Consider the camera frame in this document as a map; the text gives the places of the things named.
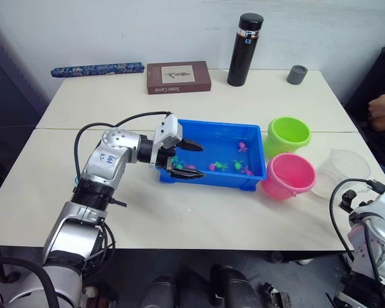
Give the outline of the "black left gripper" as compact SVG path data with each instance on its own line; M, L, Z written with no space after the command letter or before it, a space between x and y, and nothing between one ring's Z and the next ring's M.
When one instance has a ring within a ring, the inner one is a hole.
M204 148L196 141L182 139L178 143L178 147L185 151L203 151ZM175 169L173 157L176 155L176 146L170 148L160 147L157 153L156 167L166 170L171 178L192 180L202 178L205 173L196 169Z

